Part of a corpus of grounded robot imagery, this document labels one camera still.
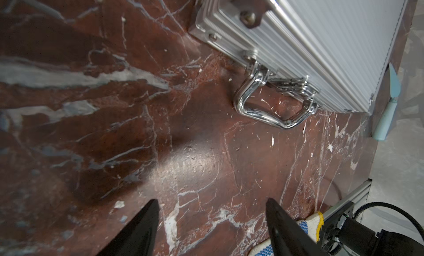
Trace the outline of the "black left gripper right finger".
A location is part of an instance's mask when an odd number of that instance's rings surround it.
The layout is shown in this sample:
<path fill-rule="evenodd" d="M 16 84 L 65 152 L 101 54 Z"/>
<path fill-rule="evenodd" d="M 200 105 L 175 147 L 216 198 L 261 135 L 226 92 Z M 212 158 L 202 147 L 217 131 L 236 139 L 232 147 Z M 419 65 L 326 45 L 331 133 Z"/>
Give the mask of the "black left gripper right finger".
<path fill-rule="evenodd" d="M 273 198 L 266 202 L 266 220 L 275 256 L 326 255 Z"/>

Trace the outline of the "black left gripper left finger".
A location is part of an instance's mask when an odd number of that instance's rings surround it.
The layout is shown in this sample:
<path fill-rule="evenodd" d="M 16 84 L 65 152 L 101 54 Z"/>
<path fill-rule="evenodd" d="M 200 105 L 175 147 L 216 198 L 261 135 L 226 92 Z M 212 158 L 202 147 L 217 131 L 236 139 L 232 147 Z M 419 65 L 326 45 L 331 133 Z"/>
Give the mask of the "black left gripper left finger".
<path fill-rule="evenodd" d="M 150 200 L 97 256 L 152 256 L 159 213 L 158 200 Z"/>

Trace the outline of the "silver aluminium poker case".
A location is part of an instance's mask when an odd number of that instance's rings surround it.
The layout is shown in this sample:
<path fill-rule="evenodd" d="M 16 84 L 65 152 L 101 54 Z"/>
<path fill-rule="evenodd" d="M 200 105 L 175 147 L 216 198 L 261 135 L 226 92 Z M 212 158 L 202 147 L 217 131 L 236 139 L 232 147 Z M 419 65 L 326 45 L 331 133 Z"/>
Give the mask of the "silver aluminium poker case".
<path fill-rule="evenodd" d="M 291 129 L 318 109 L 373 112 L 407 2 L 196 0 L 189 32 L 245 67 L 240 115 Z M 248 106 L 265 85 L 302 108 L 285 120 Z"/>

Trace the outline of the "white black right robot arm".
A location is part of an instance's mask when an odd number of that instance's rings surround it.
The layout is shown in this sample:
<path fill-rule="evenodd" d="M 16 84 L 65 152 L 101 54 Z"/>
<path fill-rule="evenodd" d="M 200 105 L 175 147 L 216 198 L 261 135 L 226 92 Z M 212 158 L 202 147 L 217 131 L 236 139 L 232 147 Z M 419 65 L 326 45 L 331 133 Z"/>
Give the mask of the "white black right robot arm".
<path fill-rule="evenodd" d="M 321 249 L 335 256 L 341 249 L 358 256 L 422 256 L 424 246 L 414 239 L 400 233 L 381 230 L 376 233 L 357 221 L 359 216 L 372 207 L 392 209 L 406 217 L 424 236 L 423 227 L 410 214 L 392 204 L 372 202 L 354 210 L 354 202 L 348 201 L 342 206 L 334 206 L 324 214 L 324 225 L 319 234 Z"/>

